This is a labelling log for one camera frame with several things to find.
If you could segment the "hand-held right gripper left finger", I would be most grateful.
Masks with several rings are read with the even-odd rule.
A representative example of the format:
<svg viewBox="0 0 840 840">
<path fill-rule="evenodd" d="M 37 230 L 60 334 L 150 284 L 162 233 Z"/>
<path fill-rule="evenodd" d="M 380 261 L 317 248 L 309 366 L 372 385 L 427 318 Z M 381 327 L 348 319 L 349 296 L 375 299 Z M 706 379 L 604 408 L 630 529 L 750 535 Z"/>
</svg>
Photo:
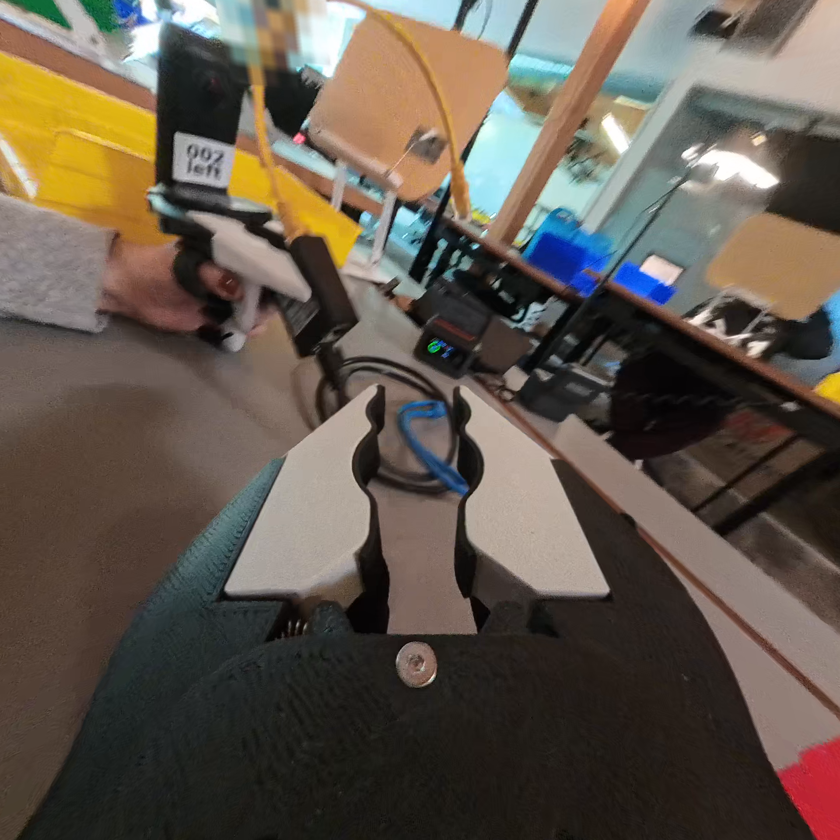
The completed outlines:
<svg viewBox="0 0 840 840">
<path fill-rule="evenodd" d="M 376 500 L 385 388 L 371 385 L 282 459 L 225 584 L 234 601 L 336 602 L 356 631 L 385 631 L 390 575 Z"/>
</svg>

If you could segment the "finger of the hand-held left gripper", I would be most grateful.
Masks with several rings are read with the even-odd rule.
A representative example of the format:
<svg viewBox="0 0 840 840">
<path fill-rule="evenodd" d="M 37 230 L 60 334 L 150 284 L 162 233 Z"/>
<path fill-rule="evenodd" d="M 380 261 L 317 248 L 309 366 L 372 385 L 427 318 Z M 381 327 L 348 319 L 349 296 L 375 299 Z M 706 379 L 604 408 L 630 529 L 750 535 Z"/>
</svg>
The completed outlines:
<svg viewBox="0 0 840 840">
<path fill-rule="evenodd" d="M 300 302 L 312 297 L 291 255 L 251 232 L 244 222 L 206 212 L 187 212 L 186 216 L 210 234 L 210 258 L 219 268 L 235 274 L 248 286 L 268 288 Z"/>
</svg>

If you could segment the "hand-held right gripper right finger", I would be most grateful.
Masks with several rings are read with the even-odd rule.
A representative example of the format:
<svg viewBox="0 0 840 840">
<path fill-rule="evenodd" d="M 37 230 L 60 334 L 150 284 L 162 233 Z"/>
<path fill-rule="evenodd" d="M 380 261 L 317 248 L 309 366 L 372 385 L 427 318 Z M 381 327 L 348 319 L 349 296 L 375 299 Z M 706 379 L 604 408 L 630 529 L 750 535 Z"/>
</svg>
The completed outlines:
<svg viewBox="0 0 840 840">
<path fill-rule="evenodd" d="M 458 503 L 455 579 L 476 629 L 499 604 L 530 614 L 557 600 L 602 601 L 611 590 L 550 454 L 465 386 L 455 388 Z"/>
</svg>

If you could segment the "black ethernet adapter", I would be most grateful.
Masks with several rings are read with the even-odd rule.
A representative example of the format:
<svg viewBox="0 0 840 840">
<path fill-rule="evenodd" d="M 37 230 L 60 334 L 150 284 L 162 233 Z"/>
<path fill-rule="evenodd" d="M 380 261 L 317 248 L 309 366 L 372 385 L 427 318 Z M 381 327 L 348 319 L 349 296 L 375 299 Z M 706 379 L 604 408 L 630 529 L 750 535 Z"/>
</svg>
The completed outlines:
<svg viewBox="0 0 840 840">
<path fill-rule="evenodd" d="M 300 236 L 288 250 L 311 295 L 307 301 L 280 296 L 279 312 L 297 356 L 306 359 L 341 340 L 358 317 L 323 238 Z"/>
</svg>

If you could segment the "red plastic bin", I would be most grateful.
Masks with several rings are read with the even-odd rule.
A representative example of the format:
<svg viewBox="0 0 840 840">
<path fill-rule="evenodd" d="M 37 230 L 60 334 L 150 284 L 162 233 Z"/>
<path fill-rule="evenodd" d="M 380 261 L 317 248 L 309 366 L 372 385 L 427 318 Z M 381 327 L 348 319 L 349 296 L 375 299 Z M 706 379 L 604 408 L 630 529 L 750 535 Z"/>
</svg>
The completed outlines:
<svg viewBox="0 0 840 840">
<path fill-rule="evenodd" d="M 839 839 L 839 738 L 804 751 L 778 775 L 814 838 Z"/>
</svg>

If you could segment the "person's left forearm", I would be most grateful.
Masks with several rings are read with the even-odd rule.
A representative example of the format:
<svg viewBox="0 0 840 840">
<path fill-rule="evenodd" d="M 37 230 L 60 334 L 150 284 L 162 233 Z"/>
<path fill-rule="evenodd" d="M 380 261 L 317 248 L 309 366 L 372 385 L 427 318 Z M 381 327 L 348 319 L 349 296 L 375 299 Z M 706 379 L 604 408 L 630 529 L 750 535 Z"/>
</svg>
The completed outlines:
<svg viewBox="0 0 840 840">
<path fill-rule="evenodd" d="M 99 333 L 116 233 L 1 195 L 1 318 Z"/>
</svg>

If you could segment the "person's left hand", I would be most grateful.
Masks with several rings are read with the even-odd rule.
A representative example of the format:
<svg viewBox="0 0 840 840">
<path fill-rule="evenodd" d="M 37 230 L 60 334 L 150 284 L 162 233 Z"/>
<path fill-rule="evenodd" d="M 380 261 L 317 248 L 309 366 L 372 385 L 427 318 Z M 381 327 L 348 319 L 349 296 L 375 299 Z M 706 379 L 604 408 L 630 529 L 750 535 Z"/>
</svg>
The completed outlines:
<svg viewBox="0 0 840 840">
<path fill-rule="evenodd" d="M 194 333 L 211 324 L 206 305 L 175 277 L 174 243 L 137 245 L 113 240 L 101 276 L 98 312 L 168 333 Z"/>
</svg>

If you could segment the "yellow plastic bin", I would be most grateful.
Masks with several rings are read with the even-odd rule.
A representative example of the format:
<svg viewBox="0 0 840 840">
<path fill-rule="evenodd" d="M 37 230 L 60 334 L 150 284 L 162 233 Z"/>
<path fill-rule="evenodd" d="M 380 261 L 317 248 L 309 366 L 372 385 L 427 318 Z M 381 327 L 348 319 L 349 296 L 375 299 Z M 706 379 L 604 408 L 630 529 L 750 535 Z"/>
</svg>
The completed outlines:
<svg viewBox="0 0 840 840">
<path fill-rule="evenodd" d="M 1 123 L 25 199 L 136 244 L 172 240 L 146 202 L 156 182 L 151 111 L 2 54 Z"/>
</svg>

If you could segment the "small black charger box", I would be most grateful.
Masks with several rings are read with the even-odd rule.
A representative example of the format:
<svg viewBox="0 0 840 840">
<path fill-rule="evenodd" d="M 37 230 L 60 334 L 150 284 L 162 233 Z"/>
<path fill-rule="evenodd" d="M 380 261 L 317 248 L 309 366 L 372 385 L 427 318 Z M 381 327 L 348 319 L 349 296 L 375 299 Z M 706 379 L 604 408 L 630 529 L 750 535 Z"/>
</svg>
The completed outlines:
<svg viewBox="0 0 840 840">
<path fill-rule="evenodd" d="M 542 418 L 559 423 L 609 393 L 612 384 L 578 364 L 536 369 L 517 392 L 516 401 Z"/>
</svg>

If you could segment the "black battery charger case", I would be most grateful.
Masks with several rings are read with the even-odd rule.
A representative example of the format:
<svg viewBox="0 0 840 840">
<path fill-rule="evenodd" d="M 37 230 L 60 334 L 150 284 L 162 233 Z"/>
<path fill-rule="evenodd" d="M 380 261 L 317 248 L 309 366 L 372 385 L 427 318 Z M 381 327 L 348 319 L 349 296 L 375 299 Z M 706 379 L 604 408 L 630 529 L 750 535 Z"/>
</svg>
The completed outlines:
<svg viewBox="0 0 840 840">
<path fill-rule="evenodd" d="M 430 289 L 409 314 L 421 330 L 414 358 L 454 379 L 475 367 L 491 324 L 488 310 L 470 298 Z"/>
</svg>

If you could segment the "tan board on stand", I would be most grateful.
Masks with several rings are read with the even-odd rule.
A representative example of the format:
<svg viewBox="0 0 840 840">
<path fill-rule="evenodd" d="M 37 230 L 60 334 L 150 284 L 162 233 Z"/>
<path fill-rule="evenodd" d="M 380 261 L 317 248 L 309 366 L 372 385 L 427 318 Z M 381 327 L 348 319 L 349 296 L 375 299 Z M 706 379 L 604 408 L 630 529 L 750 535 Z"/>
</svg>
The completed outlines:
<svg viewBox="0 0 840 840">
<path fill-rule="evenodd" d="M 342 273 L 388 282 L 380 263 L 397 204 L 424 204 L 461 162 L 467 142 L 506 86 L 496 45 L 411 18 L 366 12 L 306 121 L 311 145 L 334 160 L 332 205 L 347 172 L 383 190 L 371 256 Z"/>
</svg>

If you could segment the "blue plastic bin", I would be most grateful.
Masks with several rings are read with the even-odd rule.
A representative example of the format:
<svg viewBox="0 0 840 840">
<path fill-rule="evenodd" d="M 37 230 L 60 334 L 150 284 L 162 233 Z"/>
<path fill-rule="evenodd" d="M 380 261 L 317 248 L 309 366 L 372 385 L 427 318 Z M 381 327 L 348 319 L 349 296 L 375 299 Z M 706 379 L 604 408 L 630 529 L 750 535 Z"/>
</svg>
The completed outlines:
<svg viewBox="0 0 840 840">
<path fill-rule="evenodd" d="M 543 219 L 522 256 L 531 266 L 589 297 L 612 254 L 609 237 L 588 232 L 571 210 L 558 207 Z"/>
<path fill-rule="evenodd" d="M 673 286 L 649 275 L 640 266 L 631 262 L 624 262 L 618 267 L 612 282 L 660 306 L 668 303 L 676 294 Z"/>
</svg>

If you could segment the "black white jacket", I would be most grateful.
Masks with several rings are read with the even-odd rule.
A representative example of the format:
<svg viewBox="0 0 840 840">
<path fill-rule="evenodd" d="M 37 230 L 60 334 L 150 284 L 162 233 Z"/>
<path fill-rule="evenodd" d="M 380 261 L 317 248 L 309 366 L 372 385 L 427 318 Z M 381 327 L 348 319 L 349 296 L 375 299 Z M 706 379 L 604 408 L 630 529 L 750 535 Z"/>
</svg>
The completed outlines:
<svg viewBox="0 0 840 840">
<path fill-rule="evenodd" d="M 832 324 L 824 308 L 804 319 L 788 320 L 722 291 L 688 310 L 682 319 L 755 360 L 783 355 L 796 361 L 821 361 L 834 350 Z"/>
</svg>

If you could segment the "brown top black frame desk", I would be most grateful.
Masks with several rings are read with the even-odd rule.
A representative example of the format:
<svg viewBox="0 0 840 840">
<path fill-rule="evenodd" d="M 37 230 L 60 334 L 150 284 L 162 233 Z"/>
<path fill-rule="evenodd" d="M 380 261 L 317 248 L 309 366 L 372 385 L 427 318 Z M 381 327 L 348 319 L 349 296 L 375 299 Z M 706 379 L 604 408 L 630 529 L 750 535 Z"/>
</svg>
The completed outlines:
<svg viewBox="0 0 840 840">
<path fill-rule="evenodd" d="M 437 223 L 439 233 L 443 228 L 457 234 L 459 249 L 467 244 L 478 246 L 494 262 L 516 270 L 569 305 L 570 314 L 564 314 L 554 323 L 529 356 L 528 371 L 555 354 L 567 334 L 578 332 L 580 322 L 604 320 L 610 328 L 628 334 L 647 348 L 671 356 L 717 388 L 728 392 L 735 397 L 736 407 L 750 408 L 786 427 L 792 432 L 789 442 L 801 438 L 822 449 L 812 460 L 783 476 L 713 525 L 712 529 L 718 535 L 727 537 L 794 491 L 813 487 L 838 473 L 839 409 L 836 403 L 806 389 L 771 364 L 751 359 L 744 352 L 690 325 L 672 311 L 612 281 L 602 281 L 588 298 L 582 298 L 572 287 L 531 266 L 516 250 L 489 241 L 473 227 L 448 214 Z"/>
</svg>

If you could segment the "wooden post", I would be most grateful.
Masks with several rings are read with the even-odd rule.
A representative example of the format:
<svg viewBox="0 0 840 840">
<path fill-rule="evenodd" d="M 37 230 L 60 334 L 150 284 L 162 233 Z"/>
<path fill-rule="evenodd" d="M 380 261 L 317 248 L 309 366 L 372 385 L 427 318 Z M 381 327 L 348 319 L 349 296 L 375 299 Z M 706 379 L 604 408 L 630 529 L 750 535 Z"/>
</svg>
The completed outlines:
<svg viewBox="0 0 840 840">
<path fill-rule="evenodd" d="M 525 225 L 575 132 L 604 86 L 649 1 L 608 1 L 556 94 L 541 131 L 487 237 L 510 246 Z"/>
</svg>

